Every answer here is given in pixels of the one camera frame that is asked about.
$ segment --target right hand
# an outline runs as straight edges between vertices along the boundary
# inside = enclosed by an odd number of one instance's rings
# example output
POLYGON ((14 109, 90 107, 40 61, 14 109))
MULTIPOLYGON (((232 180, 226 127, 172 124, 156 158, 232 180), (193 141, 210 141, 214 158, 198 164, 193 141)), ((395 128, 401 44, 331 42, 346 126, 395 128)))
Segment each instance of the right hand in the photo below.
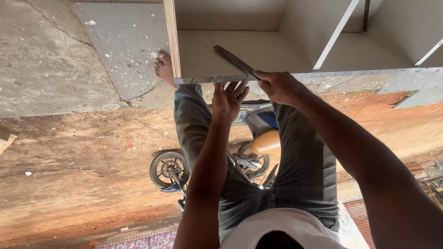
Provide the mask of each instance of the right hand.
POLYGON ((273 102, 283 105, 294 105, 294 101, 301 97, 308 97, 313 93, 288 72, 263 72, 254 70, 254 75, 261 79, 258 86, 273 102))

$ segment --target bare foot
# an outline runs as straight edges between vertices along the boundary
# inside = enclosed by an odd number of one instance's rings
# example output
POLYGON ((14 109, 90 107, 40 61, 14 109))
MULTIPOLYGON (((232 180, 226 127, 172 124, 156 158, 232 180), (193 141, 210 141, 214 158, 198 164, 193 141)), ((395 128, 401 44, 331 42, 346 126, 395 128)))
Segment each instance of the bare foot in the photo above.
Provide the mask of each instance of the bare foot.
POLYGON ((163 51, 159 52, 159 56, 155 62, 155 74, 166 84, 172 86, 174 89, 177 89, 177 86, 174 84, 171 58, 163 51))

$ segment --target front wheel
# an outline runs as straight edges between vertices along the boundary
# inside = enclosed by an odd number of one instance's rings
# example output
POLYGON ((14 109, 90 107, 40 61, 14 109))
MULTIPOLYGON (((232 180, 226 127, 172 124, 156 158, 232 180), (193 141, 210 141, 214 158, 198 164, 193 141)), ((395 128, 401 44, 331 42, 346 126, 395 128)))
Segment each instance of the front wheel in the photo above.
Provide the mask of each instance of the front wheel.
POLYGON ((159 189, 169 188, 173 184, 171 173, 174 170, 178 178, 188 178, 189 169, 182 153, 166 151, 156 156, 149 167, 149 177, 159 189))
POLYGON ((251 173, 254 173, 255 177, 262 176, 266 173, 266 171, 269 168, 271 159, 268 154, 255 154, 251 151, 251 148, 249 147, 249 142, 245 143, 244 145, 240 146, 237 150, 237 156, 244 156, 249 157, 251 159, 257 159, 261 162, 261 168, 256 170, 251 168, 251 173))

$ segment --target grey jeans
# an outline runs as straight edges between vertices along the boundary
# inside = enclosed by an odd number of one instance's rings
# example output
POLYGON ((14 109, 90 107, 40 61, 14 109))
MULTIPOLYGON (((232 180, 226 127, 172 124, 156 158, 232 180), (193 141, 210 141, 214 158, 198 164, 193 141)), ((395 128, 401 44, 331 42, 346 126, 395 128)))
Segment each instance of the grey jeans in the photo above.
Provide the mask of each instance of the grey jeans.
MULTIPOLYGON (((192 172, 212 115, 198 84, 179 85, 174 106, 177 134, 192 172)), ((334 155, 301 112, 288 105, 272 103, 272 106, 281 144, 275 183, 270 189, 259 189, 228 163, 218 206, 220 241, 247 217, 270 208, 302 209, 317 217, 325 227, 339 229, 334 155)))

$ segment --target forearm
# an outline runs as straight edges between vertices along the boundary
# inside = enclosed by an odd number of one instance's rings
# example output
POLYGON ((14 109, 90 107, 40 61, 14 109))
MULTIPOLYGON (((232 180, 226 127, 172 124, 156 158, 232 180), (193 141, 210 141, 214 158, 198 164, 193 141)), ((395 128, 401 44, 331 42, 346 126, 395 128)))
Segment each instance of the forearm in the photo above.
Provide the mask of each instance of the forearm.
POLYGON ((214 117, 205 144, 198 155, 187 189, 187 199, 213 198, 218 204, 226 179, 227 150, 231 124, 214 117))
POLYGON ((392 175, 401 181, 413 181, 409 170, 386 145, 319 97, 303 93, 294 106, 309 119, 343 168, 359 183, 392 175))

